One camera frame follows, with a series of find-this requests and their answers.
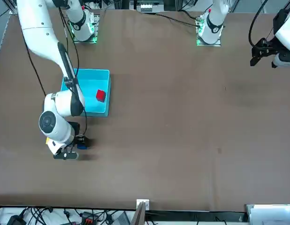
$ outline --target tabletop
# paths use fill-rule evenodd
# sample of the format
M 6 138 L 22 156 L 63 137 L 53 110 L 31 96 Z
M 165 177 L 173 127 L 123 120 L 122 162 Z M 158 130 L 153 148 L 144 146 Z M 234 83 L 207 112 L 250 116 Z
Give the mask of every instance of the tabletop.
M 51 18 L 65 43 L 57 10 Z M 186 22 L 182 12 L 168 16 Z M 11 16 L 0 52 L 0 204 L 244 211 L 290 203 L 290 68 L 250 67 L 254 14 L 228 14 L 222 46 L 196 46 L 195 28 L 129 10 L 101 12 L 96 45 L 77 44 L 80 67 L 111 74 L 107 118 L 88 118 L 94 145 L 54 160 L 40 132 L 43 93 Z M 259 16 L 254 42 L 274 15 Z M 34 54 L 47 93 L 59 67 Z M 77 65 L 73 44 L 69 55 Z M 67 118 L 84 128 L 84 117 Z

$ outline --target black bracket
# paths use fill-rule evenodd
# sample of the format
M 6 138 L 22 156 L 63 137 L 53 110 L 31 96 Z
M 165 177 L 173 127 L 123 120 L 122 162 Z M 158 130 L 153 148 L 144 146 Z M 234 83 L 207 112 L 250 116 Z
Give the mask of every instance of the black bracket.
M 271 42 L 268 42 L 266 38 L 262 38 L 258 41 L 256 47 L 252 48 L 252 59 L 250 60 L 251 67 L 255 66 L 261 58 L 269 55 L 276 55 L 278 53 L 277 50 L 271 47 Z
M 73 88 L 76 84 L 78 84 L 78 79 L 77 79 L 77 77 L 70 78 L 70 79 L 64 77 L 64 83 L 68 89 Z

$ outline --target red cube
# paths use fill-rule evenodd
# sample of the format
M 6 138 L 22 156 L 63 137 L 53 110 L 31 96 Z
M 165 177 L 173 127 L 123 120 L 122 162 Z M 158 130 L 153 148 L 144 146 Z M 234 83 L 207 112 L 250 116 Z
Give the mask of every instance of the red cube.
M 106 93 L 103 90 L 98 90 L 96 94 L 97 101 L 104 102 L 106 99 Z

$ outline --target blue tray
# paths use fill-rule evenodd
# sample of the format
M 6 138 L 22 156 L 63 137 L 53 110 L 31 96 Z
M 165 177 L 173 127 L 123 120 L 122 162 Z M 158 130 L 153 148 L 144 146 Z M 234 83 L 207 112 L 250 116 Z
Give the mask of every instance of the blue tray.
M 78 83 L 84 94 L 85 111 L 87 116 L 106 117 L 108 115 L 109 96 L 111 92 L 111 78 L 109 70 L 105 69 L 79 69 Z M 97 90 L 103 90 L 106 93 L 104 102 L 97 101 Z M 67 90 L 62 80 L 61 90 Z

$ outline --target robotic arm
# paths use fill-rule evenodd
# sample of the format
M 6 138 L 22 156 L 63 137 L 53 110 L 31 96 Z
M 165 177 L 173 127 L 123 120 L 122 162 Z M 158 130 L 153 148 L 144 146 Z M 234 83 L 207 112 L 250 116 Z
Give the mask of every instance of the robotic arm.
M 17 0 L 27 46 L 36 55 L 59 65 L 68 88 L 66 91 L 47 94 L 39 118 L 39 128 L 49 138 L 46 143 L 54 156 L 57 156 L 73 144 L 77 135 L 75 127 L 63 117 L 81 115 L 85 102 L 68 53 L 54 34 L 47 6 L 67 9 L 67 16 L 78 40 L 87 40 L 93 33 L 89 29 L 90 18 L 82 10 L 79 0 Z M 78 157 L 76 153 L 73 154 L 71 158 Z
M 204 24 L 202 32 L 198 34 L 205 43 L 212 45 L 218 41 L 228 12 L 228 0 L 213 0 L 211 10 L 203 14 Z
M 263 8 L 267 1 L 264 1 L 261 8 Z M 272 68 L 290 67 L 290 8 L 287 9 L 288 5 L 290 5 L 290 1 L 273 19 L 273 32 L 275 36 L 270 41 L 262 38 L 257 44 L 254 45 L 252 43 L 251 30 L 257 16 L 253 20 L 249 32 L 249 42 L 252 45 L 251 66 L 255 66 L 263 57 L 275 55 L 272 61 Z

